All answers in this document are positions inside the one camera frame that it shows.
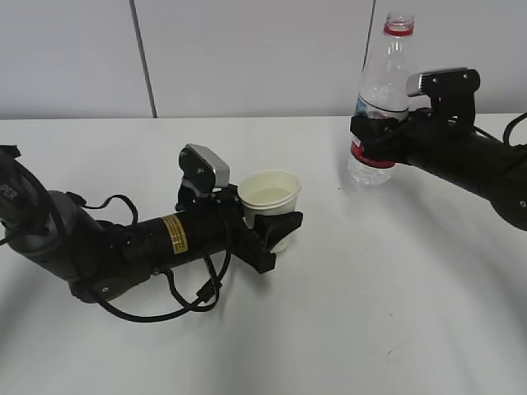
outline white wall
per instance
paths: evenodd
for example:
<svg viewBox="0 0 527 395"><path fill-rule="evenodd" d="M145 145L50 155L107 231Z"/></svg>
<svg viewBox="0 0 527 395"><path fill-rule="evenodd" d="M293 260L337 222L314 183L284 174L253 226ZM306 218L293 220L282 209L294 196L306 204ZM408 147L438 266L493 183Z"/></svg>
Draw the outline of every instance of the white wall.
<svg viewBox="0 0 527 395"><path fill-rule="evenodd" d="M161 117L350 114L373 0L136 0ZM416 14L421 69L477 68L522 112L527 2L377 0ZM151 117L128 0L3 0L0 119Z"/></svg>
<svg viewBox="0 0 527 395"><path fill-rule="evenodd" d="M136 0L160 117L350 114L371 0Z"/></svg>
<svg viewBox="0 0 527 395"><path fill-rule="evenodd" d="M2 0L0 118L151 117L127 0Z"/></svg>
<svg viewBox="0 0 527 395"><path fill-rule="evenodd" d="M527 111L525 0L377 0L372 37L389 11L416 16L415 45L422 70L476 68L480 113Z"/></svg>

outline black wire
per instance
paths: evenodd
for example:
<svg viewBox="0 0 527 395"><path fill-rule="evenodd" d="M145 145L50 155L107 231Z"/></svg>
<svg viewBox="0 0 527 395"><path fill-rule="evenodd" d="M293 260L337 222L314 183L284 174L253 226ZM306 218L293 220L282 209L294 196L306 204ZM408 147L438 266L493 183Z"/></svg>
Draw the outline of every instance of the black wire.
<svg viewBox="0 0 527 395"><path fill-rule="evenodd" d="M227 269L229 268L229 264L231 263L231 256L232 256L231 228L229 226L229 222L227 221L222 209L218 208L218 214L220 215L223 225L225 226L226 248L225 248L225 257L223 258L222 268L220 269L220 273L217 275L217 278L218 278L217 284L215 284L213 280L213 277L216 274L216 270L214 268L214 265L212 264L212 260L210 259L210 256L207 253L203 253L203 260L207 264L208 272L211 277L212 286L214 286L215 301L213 303L207 304L205 306L198 306L198 304L201 301L199 300L199 298L196 299L194 302L189 303L178 292L177 288L175 287L174 273L169 269L163 269L159 271L159 273L162 273L166 276L166 279L168 280L168 283L169 283L170 293L172 294L172 296L174 296L174 299L176 299L179 304L181 304L184 308L188 309L189 311L205 312L205 311L209 311L214 308L214 306L219 300L219 287L221 286L220 281L225 276Z"/></svg>
<svg viewBox="0 0 527 395"><path fill-rule="evenodd" d="M159 273L164 274L166 276L166 279L168 280L168 285L170 288L170 293L172 294L172 296L174 296L174 299L176 299L178 303L181 304L188 311L194 311L196 313L204 313L206 311L210 311L214 309L214 306L216 306L218 300L220 299L220 286L219 286L219 280L217 279L216 269L214 268L214 265L212 264L212 260L206 253L203 255L203 260L207 264L207 270L208 270L209 276L211 277L212 287L214 289L214 301L211 304L207 304L205 306L198 306L198 304L203 302L201 298L197 298L194 302L189 303L178 292L178 290L175 287L174 273L171 270L163 269L159 271Z"/></svg>
<svg viewBox="0 0 527 395"><path fill-rule="evenodd" d="M527 118L527 113L520 115L518 118L514 118L512 121L509 122L509 124L506 126L505 131L503 132L503 142L509 146L511 144L511 133L512 130L516 127L518 123L523 121Z"/></svg>
<svg viewBox="0 0 527 395"><path fill-rule="evenodd" d="M220 215L220 218L222 219L223 226L225 227L225 233L226 233L226 247L225 247L225 257L223 258L223 264L222 268L220 269L219 277L220 280L223 279L225 276L225 273L227 272L227 269L229 268L229 264L231 263L231 256L232 256L232 236L231 236L231 227L229 226L229 221L225 217L225 213L221 208L218 208L218 214Z"/></svg>
<svg viewBox="0 0 527 395"><path fill-rule="evenodd" d="M22 232L15 231L11 233L9 236L6 236L4 239L0 240L0 246L9 243L11 240L15 239L17 236L20 236Z"/></svg>
<svg viewBox="0 0 527 395"><path fill-rule="evenodd" d="M28 182L35 188L37 193L40 195L41 199L43 200L43 204L49 209L49 214L51 215L51 218L54 221L55 227L57 228L58 237L61 239L63 243L63 248L68 255L68 258L70 259L73 268L75 269L75 272L77 273L79 280L81 284L86 288L90 296L94 299L95 302L97 302L100 307L105 309L108 313L113 314L115 317L124 319L126 321L131 321L134 323L159 323L163 321L168 321L173 318L178 318L183 314L188 313L188 310L183 308L176 310L175 312L168 313L168 314L161 314L161 315L153 315L149 317L143 317L139 315L133 315L125 313L124 311L117 309L112 304L108 303L99 293L91 286L90 282L86 279L84 276L84 273L82 272L80 265L78 261L76 260L75 256L73 255L71 249L70 249L70 237L68 232L66 231L66 226L64 225L63 219L58 212L58 208L55 206L53 199L49 195L48 191L45 189L45 187L42 185L42 183L24 166L22 166L20 163L15 162L15 166L18 168L18 170L26 177ZM206 263L211 263L210 257L204 257ZM212 286L214 287L214 293L216 296L219 296L219 287L217 286L218 279L216 276L216 272L214 272L211 276L212 280Z"/></svg>
<svg viewBox="0 0 527 395"><path fill-rule="evenodd" d="M93 207L93 206L87 206L86 204L82 205L82 208L87 208L88 210L100 210L102 208L106 208L110 202L114 199L120 199L122 200L130 209L132 212L132 225L136 225L139 222L139 212L138 209L135 207L135 204L130 200L128 196L125 195L113 195L108 197L100 206Z"/></svg>
<svg viewBox="0 0 527 395"><path fill-rule="evenodd" d="M489 132L485 132L483 129L481 128L478 128L477 126L474 125L474 130L476 132L478 132L479 134L481 134L482 136L485 136L486 138L490 138L491 140L494 140L495 142L499 142L500 140L498 138L495 138L492 134L490 134Z"/></svg>

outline plastic water bottle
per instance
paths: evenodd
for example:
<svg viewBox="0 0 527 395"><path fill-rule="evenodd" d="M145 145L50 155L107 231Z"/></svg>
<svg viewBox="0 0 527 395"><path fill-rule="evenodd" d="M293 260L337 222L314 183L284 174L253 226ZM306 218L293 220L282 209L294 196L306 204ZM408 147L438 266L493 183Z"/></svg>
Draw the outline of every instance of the plastic water bottle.
<svg viewBox="0 0 527 395"><path fill-rule="evenodd" d="M411 49L413 15L391 12L380 42L370 51L361 80L355 115L368 118L408 117L406 81L415 72ZM394 172L394 162L368 160L362 156L361 142L352 137L347 161L352 182L379 185Z"/></svg>

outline water in cup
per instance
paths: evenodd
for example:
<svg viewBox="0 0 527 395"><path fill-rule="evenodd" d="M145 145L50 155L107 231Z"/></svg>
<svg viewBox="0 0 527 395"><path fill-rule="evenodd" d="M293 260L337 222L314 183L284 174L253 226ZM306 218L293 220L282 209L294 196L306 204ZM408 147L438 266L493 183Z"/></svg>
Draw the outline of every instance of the water in cup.
<svg viewBox="0 0 527 395"><path fill-rule="evenodd" d="M291 192L284 188L266 188L248 197L247 200L253 204L265 204L277 202L289 196Z"/></svg>

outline yellow warning label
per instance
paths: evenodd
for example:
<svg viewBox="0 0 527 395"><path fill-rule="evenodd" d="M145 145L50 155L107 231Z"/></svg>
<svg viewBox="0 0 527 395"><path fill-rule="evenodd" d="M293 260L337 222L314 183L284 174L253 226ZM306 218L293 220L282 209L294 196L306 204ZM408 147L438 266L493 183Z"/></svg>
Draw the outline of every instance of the yellow warning label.
<svg viewBox="0 0 527 395"><path fill-rule="evenodd" d="M172 248L174 249L174 254L186 253L189 251L189 243L187 242L187 235L184 232L181 221L176 214L171 216L164 216L162 218L165 222L166 229L170 234L172 239Z"/></svg>

